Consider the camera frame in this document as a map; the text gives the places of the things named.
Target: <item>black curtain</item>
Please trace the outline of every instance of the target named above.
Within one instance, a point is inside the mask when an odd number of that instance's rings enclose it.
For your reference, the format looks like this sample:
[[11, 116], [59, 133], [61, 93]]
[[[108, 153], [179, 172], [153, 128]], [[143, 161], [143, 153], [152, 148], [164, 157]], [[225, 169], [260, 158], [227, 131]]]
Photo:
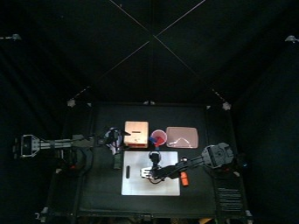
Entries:
[[260, 223], [299, 220], [298, 60], [299, 45], [290, 43], [233, 109], [239, 149], [251, 164], [247, 199]]
[[[1, 30], [12, 34], [13, 29]], [[55, 161], [13, 160], [15, 138], [61, 137], [67, 101], [21, 41], [0, 41], [0, 222], [33, 223], [48, 194]]]

